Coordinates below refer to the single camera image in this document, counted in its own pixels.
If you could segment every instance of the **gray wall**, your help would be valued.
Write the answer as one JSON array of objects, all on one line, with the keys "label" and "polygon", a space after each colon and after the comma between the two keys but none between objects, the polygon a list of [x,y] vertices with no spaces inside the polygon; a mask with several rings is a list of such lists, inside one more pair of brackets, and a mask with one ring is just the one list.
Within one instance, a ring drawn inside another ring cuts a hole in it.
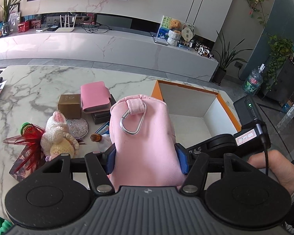
[{"label": "gray wall", "polygon": [[[263,8],[266,13],[270,13],[273,2],[274,0],[264,1]],[[262,34],[263,27],[258,23],[257,13],[254,14],[254,17],[250,17],[250,10],[251,8],[248,6],[246,0],[232,1],[229,12],[221,28],[226,43],[228,43],[229,41],[231,43],[230,47],[234,47],[237,43],[245,38],[245,41],[243,41],[238,48],[255,48]],[[222,50],[219,39],[217,39],[213,49],[217,50],[218,52]],[[240,54],[239,57],[248,61],[252,52],[253,51],[244,51]],[[230,64],[227,68],[227,74],[232,77],[237,78],[237,72],[238,68],[234,67],[234,63]]]},{"label": "gray wall", "polygon": [[[294,0],[275,0],[265,31],[294,41]],[[246,78],[252,69],[267,62],[271,51],[267,42],[268,37],[262,35],[241,78]]]}]

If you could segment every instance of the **pink bag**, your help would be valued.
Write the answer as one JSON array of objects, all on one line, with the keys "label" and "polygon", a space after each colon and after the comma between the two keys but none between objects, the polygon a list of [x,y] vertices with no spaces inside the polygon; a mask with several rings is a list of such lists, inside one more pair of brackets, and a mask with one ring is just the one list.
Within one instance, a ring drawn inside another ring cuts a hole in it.
[{"label": "pink bag", "polygon": [[[149,96],[136,95],[119,100],[110,112],[110,137],[117,149],[110,176],[115,190],[120,185],[182,185],[186,176],[175,152],[174,128],[167,105]],[[139,132],[129,134],[137,130],[141,119]]]}]

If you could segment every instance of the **gray ridged panel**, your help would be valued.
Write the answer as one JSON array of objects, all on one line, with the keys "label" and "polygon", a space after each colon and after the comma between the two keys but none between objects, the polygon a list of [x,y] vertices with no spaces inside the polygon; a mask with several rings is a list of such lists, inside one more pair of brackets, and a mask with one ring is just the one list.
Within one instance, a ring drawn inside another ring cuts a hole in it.
[{"label": "gray ridged panel", "polygon": [[287,235],[282,227],[241,231],[212,218],[201,201],[177,193],[174,187],[124,186],[98,198],[80,220],[49,231],[13,227],[8,235]]}]

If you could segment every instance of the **white marble tv cabinet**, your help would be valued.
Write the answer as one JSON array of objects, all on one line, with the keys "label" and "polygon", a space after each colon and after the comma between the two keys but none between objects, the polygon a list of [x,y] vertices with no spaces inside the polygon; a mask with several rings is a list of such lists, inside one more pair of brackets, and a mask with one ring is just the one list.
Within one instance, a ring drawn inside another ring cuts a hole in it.
[{"label": "white marble tv cabinet", "polygon": [[108,62],[159,70],[209,81],[218,66],[190,51],[154,43],[152,37],[100,29],[86,33],[75,28],[71,33],[14,33],[0,38],[0,59],[59,58]]}]

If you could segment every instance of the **glitter compact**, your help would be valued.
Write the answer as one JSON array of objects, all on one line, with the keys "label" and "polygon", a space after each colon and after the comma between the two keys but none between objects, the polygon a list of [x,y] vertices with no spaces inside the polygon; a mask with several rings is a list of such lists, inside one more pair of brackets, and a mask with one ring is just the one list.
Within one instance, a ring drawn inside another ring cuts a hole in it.
[{"label": "glitter compact", "polygon": [[76,140],[81,140],[88,134],[89,125],[84,118],[67,119],[66,122],[69,126],[69,134]]}]

